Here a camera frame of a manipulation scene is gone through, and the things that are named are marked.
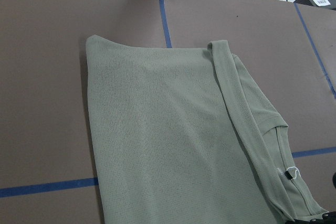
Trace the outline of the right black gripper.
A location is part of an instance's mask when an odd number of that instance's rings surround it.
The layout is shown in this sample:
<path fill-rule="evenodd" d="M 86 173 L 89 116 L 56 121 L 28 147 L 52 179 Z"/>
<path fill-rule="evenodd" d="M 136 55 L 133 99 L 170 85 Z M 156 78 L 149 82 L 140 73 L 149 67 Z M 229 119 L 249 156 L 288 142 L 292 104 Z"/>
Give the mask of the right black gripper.
<path fill-rule="evenodd" d="M 336 224 L 335 211 L 324 213 L 320 218 L 310 218 L 309 220 L 288 220 L 285 224 Z"/>

